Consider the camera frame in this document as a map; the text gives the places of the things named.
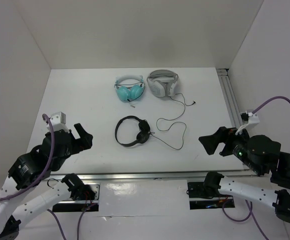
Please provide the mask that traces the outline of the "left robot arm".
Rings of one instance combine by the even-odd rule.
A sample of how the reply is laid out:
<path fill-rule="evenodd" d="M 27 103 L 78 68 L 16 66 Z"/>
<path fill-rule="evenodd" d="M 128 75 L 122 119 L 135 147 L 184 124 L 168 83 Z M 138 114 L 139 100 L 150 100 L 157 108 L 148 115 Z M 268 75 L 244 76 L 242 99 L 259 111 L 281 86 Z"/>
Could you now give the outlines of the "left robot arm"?
<path fill-rule="evenodd" d="M 66 159 L 92 147 L 93 136 L 79 123 L 74 128 L 79 138 L 70 130 L 50 131 L 41 145 L 18 157 L 9 169 L 0 189 L 0 240 L 14 240 L 28 223 L 61 201 L 94 199 L 92 189 L 78 175 L 70 173 L 46 192 L 22 202 L 51 172 L 58 171 Z"/>

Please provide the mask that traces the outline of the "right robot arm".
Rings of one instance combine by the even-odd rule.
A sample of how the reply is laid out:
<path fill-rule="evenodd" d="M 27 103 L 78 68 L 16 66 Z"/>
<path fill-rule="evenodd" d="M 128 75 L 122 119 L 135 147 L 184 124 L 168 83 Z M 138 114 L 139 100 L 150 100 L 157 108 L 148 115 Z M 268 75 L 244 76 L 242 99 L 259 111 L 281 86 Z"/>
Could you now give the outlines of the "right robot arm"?
<path fill-rule="evenodd" d="M 231 195 L 273 209 L 282 221 L 290 223 L 290 153 L 281 151 L 281 144 L 265 135 L 250 137 L 246 130 L 220 127 L 212 135 L 200 136 L 199 142 L 208 155 L 213 155 L 219 144 L 222 157 L 235 156 L 258 177 L 270 174 L 270 182 L 280 190 L 270 190 L 236 182 L 218 172 L 208 172 L 203 190 L 208 196 Z"/>

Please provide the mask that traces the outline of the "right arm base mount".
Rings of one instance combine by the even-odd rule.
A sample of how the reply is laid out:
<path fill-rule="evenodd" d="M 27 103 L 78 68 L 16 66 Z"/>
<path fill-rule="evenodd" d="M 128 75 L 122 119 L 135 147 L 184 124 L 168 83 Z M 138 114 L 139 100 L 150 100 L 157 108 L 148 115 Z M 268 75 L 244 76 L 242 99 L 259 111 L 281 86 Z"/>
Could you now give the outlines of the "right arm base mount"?
<path fill-rule="evenodd" d="M 188 182 L 186 194 L 190 210 L 235 208 L 231 195 L 224 195 L 204 188 L 203 182 Z"/>

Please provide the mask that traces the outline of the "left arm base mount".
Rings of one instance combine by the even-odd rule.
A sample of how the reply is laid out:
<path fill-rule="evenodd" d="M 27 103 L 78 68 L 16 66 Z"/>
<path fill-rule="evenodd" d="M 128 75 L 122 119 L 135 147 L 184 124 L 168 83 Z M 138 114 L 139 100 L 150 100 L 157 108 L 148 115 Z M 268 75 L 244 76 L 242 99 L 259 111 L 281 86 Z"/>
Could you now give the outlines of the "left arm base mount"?
<path fill-rule="evenodd" d="M 87 212 L 98 212 L 99 197 L 100 184 L 88 182 L 78 197 L 60 201 L 52 207 L 52 211 L 54 213 L 81 213 L 91 205 Z"/>

